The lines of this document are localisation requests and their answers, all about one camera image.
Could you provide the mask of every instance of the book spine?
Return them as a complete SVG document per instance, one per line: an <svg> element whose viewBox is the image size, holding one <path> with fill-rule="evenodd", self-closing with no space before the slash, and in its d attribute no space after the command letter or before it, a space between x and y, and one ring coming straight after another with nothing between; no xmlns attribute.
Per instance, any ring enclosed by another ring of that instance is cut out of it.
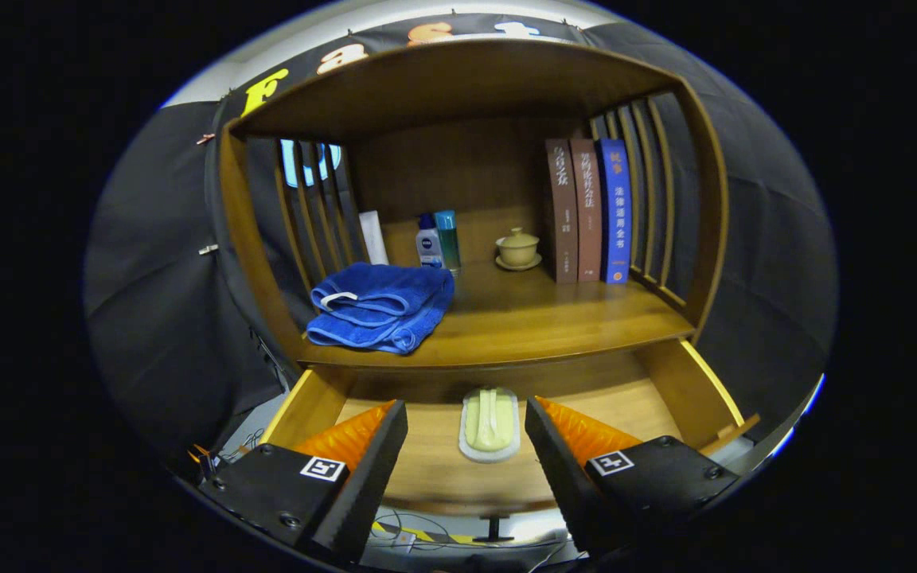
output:
<svg viewBox="0 0 917 573"><path fill-rule="evenodd" d="M576 176L576 210L579 214L579 282L600 280L600 255L603 247L600 177L597 174L593 140L568 141Z"/></svg>
<svg viewBox="0 0 917 573"><path fill-rule="evenodd" d="M629 282L629 253L632 240L632 197L627 152L621 140L600 140L597 155L603 166L603 281Z"/></svg>
<svg viewBox="0 0 917 573"><path fill-rule="evenodd" d="M547 140L547 166L550 194L544 207L548 251L552 254L554 280L576 283L579 280L579 221L576 215L576 185L572 174L572 152L567 140Z"/></svg>

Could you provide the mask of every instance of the white soap dish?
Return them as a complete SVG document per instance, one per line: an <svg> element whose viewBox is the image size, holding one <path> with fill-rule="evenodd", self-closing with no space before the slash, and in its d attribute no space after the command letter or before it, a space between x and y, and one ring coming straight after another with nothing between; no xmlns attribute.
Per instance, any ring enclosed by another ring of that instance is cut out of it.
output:
<svg viewBox="0 0 917 573"><path fill-rule="evenodd" d="M479 396L480 388L475 389L472 392L469 392L465 398L462 398L462 422L458 425L458 449L462 451L463 456L466 456L469 460L473 462L478 462L481 464L496 464L498 462L503 462L510 457L513 457L517 452L519 452L520 438L521 438L521 425L519 424L519 398L514 395L514 392L510 391L507 388L491 388L498 391L498 395L506 395L512 399L512 422L514 424L512 442L509 445L503 447L501 450L496 450L496 452L481 452L480 450L472 447L468 442L466 442L466 408L469 406L469 400L472 396Z"/></svg>

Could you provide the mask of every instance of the soap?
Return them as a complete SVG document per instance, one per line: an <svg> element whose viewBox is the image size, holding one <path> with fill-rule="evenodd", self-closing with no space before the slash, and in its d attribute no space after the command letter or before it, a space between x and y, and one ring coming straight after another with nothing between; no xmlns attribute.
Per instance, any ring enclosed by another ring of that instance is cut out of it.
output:
<svg viewBox="0 0 917 573"><path fill-rule="evenodd" d="M505 449L516 431L512 396L496 389L481 389L466 404L466 443L480 452Z"/></svg>

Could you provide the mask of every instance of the brown book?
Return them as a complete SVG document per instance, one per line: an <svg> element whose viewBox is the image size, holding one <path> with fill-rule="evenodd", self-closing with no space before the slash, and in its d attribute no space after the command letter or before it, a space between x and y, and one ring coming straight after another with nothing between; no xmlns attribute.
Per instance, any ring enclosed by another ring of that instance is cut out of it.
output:
<svg viewBox="0 0 917 573"><path fill-rule="evenodd" d="M603 247L603 211L600 173L593 140L568 140L576 175L576 211L579 214L579 283L600 280Z"/></svg>
<svg viewBox="0 0 917 573"><path fill-rule="evenodd" d="M558 283L579 282L579 219L576 180L568 140L547 140L550 193L545 194L545 251Z"/></svg>

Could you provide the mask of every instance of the open drawer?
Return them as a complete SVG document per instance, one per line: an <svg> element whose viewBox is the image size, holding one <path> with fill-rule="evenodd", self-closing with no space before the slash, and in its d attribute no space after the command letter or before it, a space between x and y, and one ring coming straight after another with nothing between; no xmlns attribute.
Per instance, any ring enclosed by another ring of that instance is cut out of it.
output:
<svg viewBox="0 0 917 573"><path fill-rule="evenodd" d="M520 399L521 447L501 463L459 452L462 397L481 385ZM303 373L261 442L292 447L386 400L404 400L408 436L384 503L438 514L510 514L556 507L532 442L525 399L543 396L638 439L673 435L712 454L758 421L742 416L716 374L684 340L636 351L530 365L459 370L359 370L317 365Z"/></svg>

